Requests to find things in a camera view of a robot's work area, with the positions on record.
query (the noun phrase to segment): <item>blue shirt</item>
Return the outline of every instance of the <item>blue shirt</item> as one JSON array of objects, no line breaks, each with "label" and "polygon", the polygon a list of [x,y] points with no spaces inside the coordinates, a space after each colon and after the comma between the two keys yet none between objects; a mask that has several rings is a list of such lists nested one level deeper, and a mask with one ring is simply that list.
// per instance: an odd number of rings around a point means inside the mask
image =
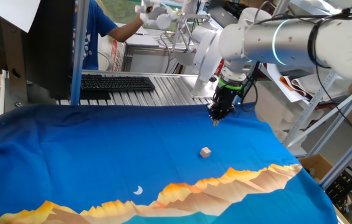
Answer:
[{"label": "blue shirt", "polygon": [[103,13],[97,2],[90,0],[83,69],[98,70],[98,34],[103,37],[116,27],[116,24]]}]

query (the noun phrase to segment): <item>metal pole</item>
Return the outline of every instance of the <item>metal pole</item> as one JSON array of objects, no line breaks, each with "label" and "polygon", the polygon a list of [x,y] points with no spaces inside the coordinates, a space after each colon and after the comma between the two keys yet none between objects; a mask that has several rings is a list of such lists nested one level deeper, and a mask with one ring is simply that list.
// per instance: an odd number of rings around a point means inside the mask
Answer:
[{"label": "metal pole", "polygon": [[289,2],[290,0],[281,0],[275,8],[273,16],[285,13],[287,11]]},{"label": "metal pole", "polygon": [[75,31],[74,73],[72,78],[72,92],[70,104],[78,105],[80,98],[80,85],[82,82],[82,70],[84,59],[84,42],[87,30],[88,5],[90,0],[78,0],[77,21]]},{"label": "metal pole", "polygon": [[[347,105],[345,108],[341,109],[341,111],[343,112],[343,114],[345,116],[349,115],[351,110],[352,110],[352,102],[349,105]],[[338,117],[334,120],[334,122],[332,122],[331,126],[326,130],[326,132],[321,137],[321,139],[318,140],[318,142],[315,144],[313,149],[307,154],[307,156],[312,156],[312,155],[318,154],[318,152],[322,149],[322,147],[325,145],[325,143],[332,136],[332,134],[338,129],[339,125],[343,122],[343,120],[344,120],[344,118],[342,117],[341,114],[339,114]]]},{"label": "metal pole", "polygon": [[[339,109],[341,109],[342,111],[344,110],[347,113],[344,113],[345,115],[347,115],[348,113],[350,113],[350,111],[352,110],[352,95],[350,95],[347,99],[345,99],[341,104],[338,105]],[[308,134],[310,134],[312,131],[314,131],[317,127],[319,127],[322,123],[324,123],[326,120],[328,120],[330,117],[332,117],[334,114],[336,114],[338,112],[338,109],[333,108],[333,110],[331,110],[329,113],[327,113],[324,117],[322,117],[320,120],[318,120],[315,124],[313,124],[311,127],[309,127],[306,131],[304,131],[303,133],[301,133],[301,135],[297,136],[289,145],[287,148],[290,148],[291,146],[293,146],[294,144],[296,144],[297,142],[299,142],[302,138],[304,138],[305,136],[307,136]],[[336,128],[339,126],[339,124],[336,124],[336,120],[334,121],[334,123],[332,123],[332,125],[330,126],[330,128],[326,131],[326,133],[323,135],[323,137],[330,132],[330,135],[333,134],[333,132],[336,130]],[[309,152],[309,155],[312,156],[316,153],[313,152],[313,150],[311,150]]]},{"label": "metal pole", "polygon": [[[327,90],[330,88],[332,83],[335,81],[335,79],[338,77],[338,74],[332,70],[328,76],[323,80],[323,86]],[[307,121],[307,119],[310,117],[311,113],[314,111],[315,107],[318,105],[318,103],[321,101],[325,94],[325,90],[323,88],[320,88],[312,100],[310,100],[307,108],[303,110],[302,115],[300,116],[298,122],[296,122],[295,126],[288,132],[287,137],[283,140],[282,144],[285,147],[288,147],[289,144],[293,141],[297,133],[299,132],[300,129],[305,128],[303,127],[303,124]]]},{"label": "metal pole", "polygon": [[352,160],[352,146],[350,149],[342,156],[342,158],[332,167],[332,169],[321,179],[320,187],[326,189],[349,165]]}]

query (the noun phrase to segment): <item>orange mountain pattern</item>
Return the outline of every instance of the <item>orange mountain pattern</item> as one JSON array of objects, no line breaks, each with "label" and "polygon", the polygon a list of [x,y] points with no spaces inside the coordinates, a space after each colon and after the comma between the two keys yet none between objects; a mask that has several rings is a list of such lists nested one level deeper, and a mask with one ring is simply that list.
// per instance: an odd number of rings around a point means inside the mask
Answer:
[{"label": "orange mountain pattern", "polygon": [[257,172],[230,168],[220,178],[200,180],[194,185],[169,184],[150,205],[117,200],[92,207],[89,211],[84,210],[80,214],[46,201],[37,210],[4,214],[0,217],[0,224],[117,224],[127,222],[136,215],[182,217],[197,212],[219,216],[233,203],[242,201],[247,194],[284,189],[301,169],[301,165],[274,164]]}]

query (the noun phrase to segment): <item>blue tablecloth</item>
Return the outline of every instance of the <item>blue tablecloth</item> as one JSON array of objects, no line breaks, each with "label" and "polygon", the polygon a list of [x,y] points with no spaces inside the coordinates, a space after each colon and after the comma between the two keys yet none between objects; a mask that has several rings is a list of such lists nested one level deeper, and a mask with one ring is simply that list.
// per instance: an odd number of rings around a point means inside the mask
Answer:
[{"label": "blue tablecloth", "polygon": [[0,223],[337,223],[300,169],[254,112],[27,106],[0,117]]}]

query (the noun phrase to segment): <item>computer monitor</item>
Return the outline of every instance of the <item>computer monitor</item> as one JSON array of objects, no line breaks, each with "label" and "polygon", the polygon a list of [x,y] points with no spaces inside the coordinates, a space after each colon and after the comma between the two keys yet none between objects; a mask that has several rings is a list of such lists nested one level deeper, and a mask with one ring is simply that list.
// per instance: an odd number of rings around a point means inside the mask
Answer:
[{"label": "computer monitor", "polygon": [[74,23],[75,0],[42,0],[29,33],[0,17],[0,70],[10,76],[24,73],[52,95],[68,99]]}]

